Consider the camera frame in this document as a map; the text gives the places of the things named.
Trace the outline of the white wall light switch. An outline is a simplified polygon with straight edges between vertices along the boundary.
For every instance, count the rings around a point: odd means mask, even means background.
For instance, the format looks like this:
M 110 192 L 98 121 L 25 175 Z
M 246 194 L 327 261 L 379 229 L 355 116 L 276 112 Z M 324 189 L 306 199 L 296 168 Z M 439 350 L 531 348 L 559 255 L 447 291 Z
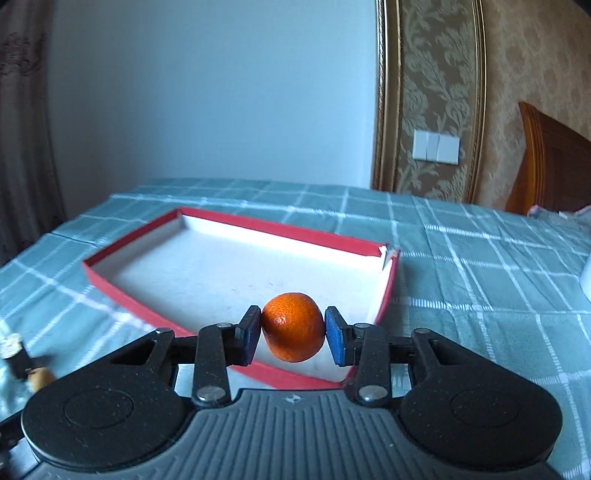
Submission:
M 412 158 L 419 161 L 458 165 L 460 162 L 460 138 L 415 130 Z

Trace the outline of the orange mandarin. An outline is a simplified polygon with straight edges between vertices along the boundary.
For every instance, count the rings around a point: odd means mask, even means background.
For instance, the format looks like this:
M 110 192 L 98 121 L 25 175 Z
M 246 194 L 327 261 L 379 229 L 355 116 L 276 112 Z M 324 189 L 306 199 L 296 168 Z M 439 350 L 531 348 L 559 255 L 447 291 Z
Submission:
M 325 343 L 321 310 L 304 293 L 284 293 L 267 302 L 262 312 L 262 329 L 271 354 L 284 362 L 307 361 Z

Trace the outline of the brown longan fruit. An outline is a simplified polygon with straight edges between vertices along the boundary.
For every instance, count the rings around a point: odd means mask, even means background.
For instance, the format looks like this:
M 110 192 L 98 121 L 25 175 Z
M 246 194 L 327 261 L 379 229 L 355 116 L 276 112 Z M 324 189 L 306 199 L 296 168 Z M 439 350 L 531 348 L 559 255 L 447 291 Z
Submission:
M 46 367 L 33 368 L 27 374 L 27 382 L 33 393 L 37 393 L 55 380 L 55 375 Z

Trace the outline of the red shallow cardboard box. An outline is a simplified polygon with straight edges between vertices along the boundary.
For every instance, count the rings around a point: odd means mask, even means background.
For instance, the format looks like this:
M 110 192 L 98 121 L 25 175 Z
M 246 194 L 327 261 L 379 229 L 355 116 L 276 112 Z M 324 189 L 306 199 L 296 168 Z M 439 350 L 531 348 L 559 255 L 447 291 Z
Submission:
M 337 307 L 351 324 L 380 323 L 399 254 L 386 244 L 182 207 L 109 243 L 83 268 L 139 319 L 189 336 L 290 292 L 322 310 Z

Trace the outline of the teal checked tablecloth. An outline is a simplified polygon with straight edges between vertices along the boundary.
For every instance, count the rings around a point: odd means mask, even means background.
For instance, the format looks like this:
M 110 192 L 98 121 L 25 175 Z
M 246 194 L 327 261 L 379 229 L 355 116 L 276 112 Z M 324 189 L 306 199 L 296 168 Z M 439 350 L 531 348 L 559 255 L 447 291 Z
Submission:
M 82 261 L 161 214 L 188 206 L 389 243 L 401 249 L 389 321 L 425 327 L 549 390 L 564 426 L 551 457 L 590 475 L 590 303 L 579 277 L 588 234 L 475 205 L 342 186 L 153 180 L 41 237 L 1 269 L 1 331 L 67 374 L 146 333 L 92 287 Z

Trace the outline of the gold wall frame moulding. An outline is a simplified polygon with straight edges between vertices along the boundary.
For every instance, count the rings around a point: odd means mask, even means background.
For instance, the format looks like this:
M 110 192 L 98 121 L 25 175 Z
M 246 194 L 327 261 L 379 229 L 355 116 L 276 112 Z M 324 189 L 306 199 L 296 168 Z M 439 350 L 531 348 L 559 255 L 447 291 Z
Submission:
M 472 203 L 485 131 L 480 1 L 379 1 L 375 190 Z M 459 162 L 417 160 L 417 130 L 459 138 Z

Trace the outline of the wooden headboard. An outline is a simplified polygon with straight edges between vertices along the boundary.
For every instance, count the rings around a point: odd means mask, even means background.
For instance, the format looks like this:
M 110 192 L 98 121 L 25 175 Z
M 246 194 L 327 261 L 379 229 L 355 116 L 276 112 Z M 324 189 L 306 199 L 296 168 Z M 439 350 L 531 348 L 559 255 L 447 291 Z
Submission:
M 537 205 L 574 212 L 590 204 L 591 142 L 535 106 L 519 103 L 526 148 L 505 210 Z

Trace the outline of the brown patterned curtain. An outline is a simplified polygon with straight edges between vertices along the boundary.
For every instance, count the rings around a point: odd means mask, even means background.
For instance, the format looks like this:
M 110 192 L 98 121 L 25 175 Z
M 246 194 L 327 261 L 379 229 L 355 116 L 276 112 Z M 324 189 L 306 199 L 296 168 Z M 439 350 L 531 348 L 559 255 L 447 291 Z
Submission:
M 1 263 L 65 220 L 48 119 L 53 1 L 1 3 Z

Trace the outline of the white electric kettle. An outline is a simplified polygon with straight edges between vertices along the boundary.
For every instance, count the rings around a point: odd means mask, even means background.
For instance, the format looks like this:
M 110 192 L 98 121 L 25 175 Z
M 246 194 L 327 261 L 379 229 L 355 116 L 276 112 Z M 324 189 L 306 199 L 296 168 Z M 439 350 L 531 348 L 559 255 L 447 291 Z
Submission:
M 591 301 L 591 254 L 588 255 L 581 271 L 579 285 L 586 298 Z

